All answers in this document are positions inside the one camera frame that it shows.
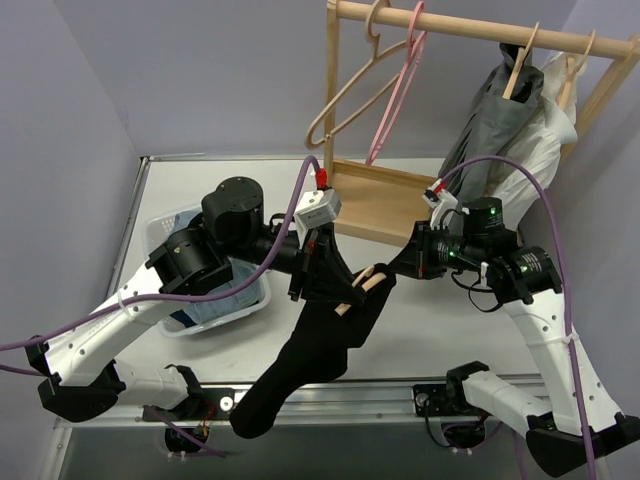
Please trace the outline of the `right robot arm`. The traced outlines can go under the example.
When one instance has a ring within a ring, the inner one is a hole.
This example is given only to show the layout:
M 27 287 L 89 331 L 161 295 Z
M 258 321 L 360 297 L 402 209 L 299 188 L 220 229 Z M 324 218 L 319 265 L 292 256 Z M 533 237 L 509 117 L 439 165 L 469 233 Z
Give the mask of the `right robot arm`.
M 480 198 L 462 211 L 460 235 L 416 222 L 390 268 L 419 280 L 476 273 L 523 336 L 548 398 L 538 399 L 474 361 L 448 371 L 447 406 L 496 417 L 524 438 L 538 466 L 554 478 L 586 464 L 587 443 L 601 458 L 638 441 L 638 418 L 625 415 L 610 397 L 575 330 L 565 326 L 562 282 L 549 255 L 519 245 L 504 226 L 499 199 Z

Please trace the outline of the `black garment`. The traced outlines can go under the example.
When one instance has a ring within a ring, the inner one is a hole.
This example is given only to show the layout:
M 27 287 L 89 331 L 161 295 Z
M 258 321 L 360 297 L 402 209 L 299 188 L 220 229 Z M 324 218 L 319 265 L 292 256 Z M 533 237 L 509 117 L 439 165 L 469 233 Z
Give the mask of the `black garment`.
M 296 389 L 327 383 L 346 373 L 348 351 L 364 345 L 397 284 L 396 275 L 386 264 L 376 264 L 373 272 L 384 278 L 367 292 L 360 307 L 352 306 L 340 315 L 337 304 L 305 303 L 274 362 L 230 414 L 236 435 L 253 439 L 265 434 Z

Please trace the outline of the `pink plastic hanger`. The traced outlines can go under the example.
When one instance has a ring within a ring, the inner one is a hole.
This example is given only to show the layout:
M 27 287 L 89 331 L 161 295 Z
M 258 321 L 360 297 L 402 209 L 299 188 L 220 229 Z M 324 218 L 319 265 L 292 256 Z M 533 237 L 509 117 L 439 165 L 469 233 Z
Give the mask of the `pink plastic hanger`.
M 409 88 L 413 82 L 414 75 L 422 58 L 428 33 L 426 31 L 421 31 L 418 35 L 416 35 L 415 29 L 418 17 L 424 12 L 424 9 L 425 2 L 418 1 L 413 10 L 413 15 L 407 30 L 407 38 L 405 41 L 405 61 L 398 73 L 386 109 L 370 145 L 365 160 L 365 164 L 367 166 L 371 166 L 374 163 L 379 153 L 381 152 L 384 143 L 389 137 L 391 130 L 400 113 L 400 110 L 405 102 Z

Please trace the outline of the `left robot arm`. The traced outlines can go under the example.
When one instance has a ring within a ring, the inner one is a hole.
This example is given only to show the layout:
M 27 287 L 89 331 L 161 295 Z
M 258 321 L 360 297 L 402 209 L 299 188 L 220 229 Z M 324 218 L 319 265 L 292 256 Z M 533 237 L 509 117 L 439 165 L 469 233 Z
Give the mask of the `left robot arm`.
M 233 278 L 232 260 L 289 275 L 292 300 L 361 305 L 362 288 L 338 252 L 334 222 L 341 202 L 323 181 L 294 204 L 295 228 L 264 220 L 261 185 L 231 177 L 201 201 L 187 227 L 153 250 L 84 325 L 26 347 L 43 381 L 37 391 L 45 410 L 78 423 L 116 405 L 151 406 L 172 420 L 194 417 L 205 393 L 187 366 L 137 366 L 120 353 L 143 333 L 193 300 L 206 300 Z

